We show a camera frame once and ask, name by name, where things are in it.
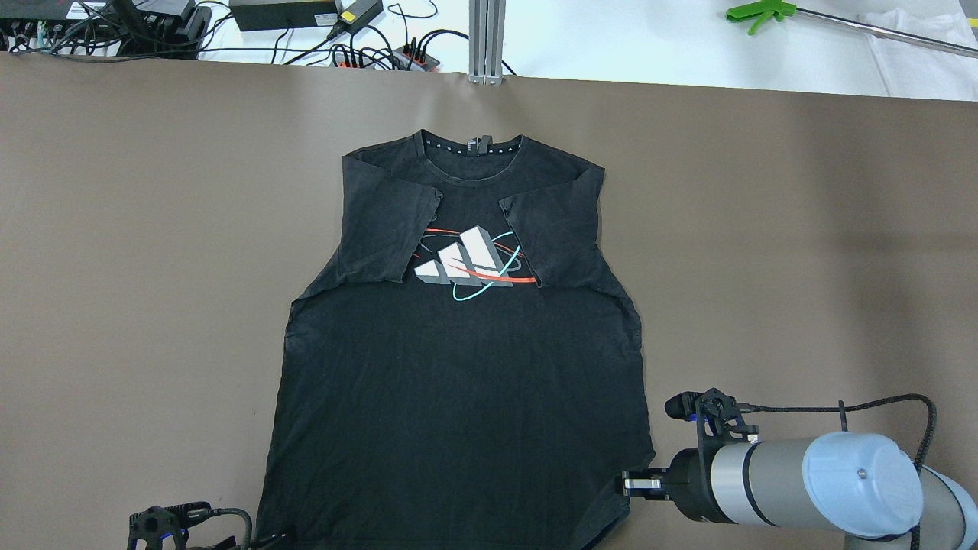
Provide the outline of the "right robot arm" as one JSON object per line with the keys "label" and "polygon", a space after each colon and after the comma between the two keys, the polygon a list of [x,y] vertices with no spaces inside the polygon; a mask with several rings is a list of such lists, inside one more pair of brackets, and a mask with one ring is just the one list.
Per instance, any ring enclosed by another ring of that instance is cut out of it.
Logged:
{"label": "right robot arm", "polygon": [[691,521],[831,530],[846,549],[976,547],[974,498],[878,434],[688,448],[616,484],[625,497],[673,503]]}

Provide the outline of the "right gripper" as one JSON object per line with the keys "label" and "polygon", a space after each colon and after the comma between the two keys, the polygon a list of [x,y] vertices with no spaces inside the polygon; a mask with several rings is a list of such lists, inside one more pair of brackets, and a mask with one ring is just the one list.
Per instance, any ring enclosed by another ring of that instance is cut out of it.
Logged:
{"label": "right gripper", "polygon": [[687,519],[713,522],[715,506],[709,486],[701,472],[698,449],[682,449],[667,471],[622,471],[617,477],[617,493],[622,497],[666,499]]}

